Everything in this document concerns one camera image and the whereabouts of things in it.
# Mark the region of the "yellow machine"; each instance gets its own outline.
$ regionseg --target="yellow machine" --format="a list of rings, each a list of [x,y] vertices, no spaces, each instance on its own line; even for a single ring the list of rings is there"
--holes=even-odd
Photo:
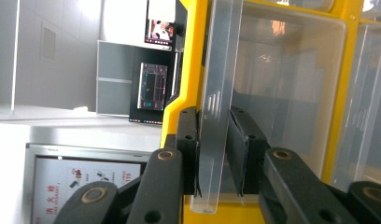
[[[338,156],[337,148],[340,145],[342,127],[346,120],[346,102],[349,96],[348,87],[352,66],[354,67],[356,63],[354,62],[355,54],[360,51],[357,49],[357,36],[363,25],[381,26],[381,21],[362,17],[364,6],[362,0],[320,1],[320,5],[317,6],[305,4],[308,2],[306,0],[244,2],[241,0],[210,2],[180,0],[179,2],[188,10],[180,94],[165,108],[161,147],[165,144],[167,134],[176,133],[178,114],[182,109],[196,106],[198,110],[201,110],[203,103],[208,101],[205,88],[208,88],[206,81],[210,76],[208,72],[212,68],[208,70],[204,67],[204,45],[207,45],[205,64],[208,66],[212,60],[219,60],[211,58],[211,51],[217,47],[214,43],[220,41],[218,40],[220,36],[214,34],[211,25],[220,26],[221,24],[216,21],[214,23],[214,19],[218,13],[227,13],[234,20],[236,7],[240,6],[241,20],[237,30],[238,35],[234,34],[237,40],[234,44],[237,46],[236,51],[229,51],[230,48],[227,48],[228,50],[224,52],[227,55],[225,60],[228,62],[233,60],[229,62],[234,64],[233,70],[235,70],[232,89],[239,95],[238,98],[233,97],[232,103],[241,105],[241,100],[236,99],[246,99],[241,98],[244,95],[270,97],[269,90],[275,92],[276,102],[286,100],[285,104],[288,106],[286,108],[289,108],[288,113],[285,114],[287,119],[283,121],[283,119],[277,119],[278,115],[275,117],[275,122],[285,123],[280,139],[285,147],[299,145],[289,140],[293,138],[296,140],[298,136],[291,133],[299,130],[296,125],[290,124],[291,122],[304,119],[307,123],[308,119],[315,120],[312,128],[309,128],[312,130],[311,133],[307,131],[308,127],[298,133],[300,135],[310,133],[310,145],[307,147],[312,149],[298,153],[323,182],[331,184],[334,163]],[[291,2],[303,2],[303,5],[294,6]],[[216,8],[224,4],[231,11],[222,12]],[[255,29],[252,28],[253,26],[247,26],[251,23],[255,24]],[[205,39],[205,34],[208,34],[208,40]],[[231,32],[228,33],[228,40],[223,41],[224,44],[231,44],[231,34]],[[299,67],[291,66],[293,63],[297,63]],[[274,70],[277,67],[280,67],[281,71]],[[225,69],[231,70],[231,67],[228,65]],[[250,84],[252,80],[249,78],[249,70],[253,70],[255,74],[275,75],[265,77],[257,74],[255,77],[259,78],[259,84]],[[287,70],[284,72],[294,75],[286,79],[285,76],[280,75],[284,74],[282,70]],[[314,74],[313,77],[304,75],[310,74],[310,71]],[[260,98],[248,97],[247,101],[256,103],[260,102]],[[298,102],[313,103],[313,109],[307,107],[314,111],[312,118],[296,117],[295,107]],[[256,108],[248,107],[247,110],[256,110]],[[219,203],[213,215],[192,212],[190,203],[190,198],[186,198],[185,223],[263,223],[257,203],[244,205],[230,202]]]

